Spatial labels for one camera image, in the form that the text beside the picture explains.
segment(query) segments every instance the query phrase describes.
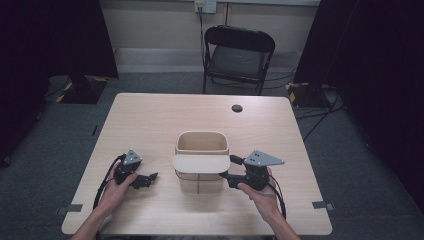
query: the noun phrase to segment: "chair seat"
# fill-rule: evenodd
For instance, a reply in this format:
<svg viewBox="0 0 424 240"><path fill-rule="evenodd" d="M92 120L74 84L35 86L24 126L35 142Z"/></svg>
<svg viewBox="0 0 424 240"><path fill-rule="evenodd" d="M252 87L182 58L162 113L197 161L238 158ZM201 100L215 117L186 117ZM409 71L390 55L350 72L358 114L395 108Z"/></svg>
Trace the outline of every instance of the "chair seat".
<svg viewBox="0 0 424 240"><path fill-rule="evenodd" d="M263 64L264 53L217 46L209 72L259 80Z"/></svg>

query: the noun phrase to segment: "human hand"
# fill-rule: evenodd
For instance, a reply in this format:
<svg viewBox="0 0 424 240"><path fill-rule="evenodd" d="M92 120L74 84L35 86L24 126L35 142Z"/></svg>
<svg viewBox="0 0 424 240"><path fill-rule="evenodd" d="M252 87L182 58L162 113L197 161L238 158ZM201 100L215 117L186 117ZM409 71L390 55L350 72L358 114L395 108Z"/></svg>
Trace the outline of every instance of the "human hand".
<svg viewBox="0 0 424 240"><path fill-rule="evenodd" d="M269 175L272 176L271 169L267 169ZM271 177L269 177L269 183L275 187L275 182ZM275 214L281 215L278 209L275 192L269 186L266 186L261 191L256 191L245 183L239 183L237 186L249 196L250 200L253 200L264 221L269 222Z"/></svg>
<svg viewBox="0 0 424 240"><path fill-rule="evenodd" d="M118 167L120 160L115 163L112 168L112 171L109 173L108 183L105 186L102 198L100 199L99 205L96 209L102 210L104 216L110 215L122 202L124 199L125 193L127 192L128 187L132 182L135 181L138 174L132 173L129 175L124 182L118 185L113 179L113 174Z"/></svg>

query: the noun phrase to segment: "finger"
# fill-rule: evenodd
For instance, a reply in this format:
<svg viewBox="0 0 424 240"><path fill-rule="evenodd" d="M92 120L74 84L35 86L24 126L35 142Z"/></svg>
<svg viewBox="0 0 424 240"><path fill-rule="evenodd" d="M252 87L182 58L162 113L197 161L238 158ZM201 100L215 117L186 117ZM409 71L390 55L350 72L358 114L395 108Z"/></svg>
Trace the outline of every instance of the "finger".
<svg viewBox="0 0 424 240"><path fill-rule="evenodd" d="M129 175L125 181L123 183L121 183L121 185L128 187L131 185L131 183L133 183L135 181L135 179L137 179L138 174L137 173L132 173L131 175Z"/></svg>
<svg viewBox="0 0 424 240"><path fill-rule="evenodd" d="M256 191L253 190L253 188L251 188L249 185L244 184L244 183L239 183L237 185L237 187L243 191L247 196L249 196L250 200L253 200L253 197L256 194Z"/></svg>
<svg viewBox="0 0 424 240"><path fill-rule="evenodd" d="M271 186L275 187L276 185L275 185L274 178L272 177L271 168L267 167L267 170L268 170L268 174L269 174L269 181L268 181L268 183L271 184Z"/></svg>

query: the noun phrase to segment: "black cable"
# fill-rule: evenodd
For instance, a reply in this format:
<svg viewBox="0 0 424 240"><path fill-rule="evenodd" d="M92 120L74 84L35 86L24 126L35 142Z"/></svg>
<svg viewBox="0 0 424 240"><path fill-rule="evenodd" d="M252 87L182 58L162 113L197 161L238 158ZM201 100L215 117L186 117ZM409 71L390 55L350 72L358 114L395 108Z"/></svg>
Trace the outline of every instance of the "black cable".
<svg viewBox="0 0 424 240"><path fill-rule="evenodd" d="M205 67L205 43L203 39L203 9L201 7L197 8L199 12L200 20L200 54L202 55L203 68Z"/></svg>
<svg viewBox="0 0 424 240"><path fill-rule="evenodd" d="M337 96L336 99L334 100L334 103L332 104L331 108L324 114L324 116L322 116L322 118L312 127L312 129L308 132L308 134L306 134L306 136L303 138L303 142L306 141L306 139L308 139L309 135L311 135L311 133L315 130L315 128L318 127L318 125L322 122L322 120L324 120L324 118L326 118L331 111L333 110L334 106L337 103L337 100L339 99L340 96L340 92L337 92Z"/></svg>
<svg viewBox="0 0 424 240"><path fill-rule="evenodd" d="M102 184L100 184L99 189L97 189L96 198L94 199L94 203L93 203L93 210L94 210L94 209L95 209L95 208L99 205L100 197L102 196L102 193L103 193L103 190L104 190L104 188L105 188L106 184L107 184L110 180L114 179L114 178L112 178L112 179L107 180L107 178L109 177L110 172L111 172L111 171L112 171L112 169L113 169L113 166L115 165L115 163L116 163L118 160L123 160L123 159L125 159L125 156L126 156L126 154L122 154L121 156L118 156L115 160L113 160L113 163L110 165L109 170L107 171L106 176L105 176L105 178L103 179ZM101 237L100 237L100 231L99 231L99 230L97 230L97 233L96 233L96 240L101 240Z"/></svg>
<svg viewBox="0 0 424 240"><path fill-rule="evenodd" d="M344 104L343 105L341 105L340 107L338 107L338 108L336 108L336 109L334 109L334 110L331 110L330 111L330 113L334 113L334 112L337 112L337 111L339 111L339 110L341 110L341 109L343 109L344 108ZM307 115L307 116L302 116L302 117L298 117L298 118L296 118L296 120L297 121L299 121L299 120L302 120L302 119L305 119L305 118L310 118L310 117L318 117L318 116L322 116L322 115L325 115L325 114L327 114L327 112L325 112L325 113L318 113L318 114L312 114L312 115Z"/></svg>
<svg viewBox="0 0 424 240"><path fill-rule="evenodd" d="M270 183L267 183L267 185L268 185L268 187L270 187L272 189L272 191L274 191L275 195L277 195L278 201L280 201L281 214L283 215L284 219L287 219L286 204L284 203L283 195L281 193L279 193L277 191L277 189L275 189L275 187L272 186Z"/></svg>

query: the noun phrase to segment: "wrist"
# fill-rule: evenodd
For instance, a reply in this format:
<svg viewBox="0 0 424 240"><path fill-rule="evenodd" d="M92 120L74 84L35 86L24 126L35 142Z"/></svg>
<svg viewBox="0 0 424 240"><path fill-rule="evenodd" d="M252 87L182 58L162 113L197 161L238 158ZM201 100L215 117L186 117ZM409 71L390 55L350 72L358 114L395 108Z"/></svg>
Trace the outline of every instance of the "wrist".
<svg viewBox="0 0 424 240"><path fill-rule="evenodd" d="M264 221L267 222L269 225L273 226L273 225L281 223L281 221L286 221L286 220L284 219L283 215L280 213L280 211L277 208L269 216L264 218Z"/></svg>
<svg viewBox="0 0 424 240"><path fill-rule="evenodd" d="M110 215L110 211L103 205L99 205L93 210L93 214L95 214L99 218L104 219Z"/></svg>

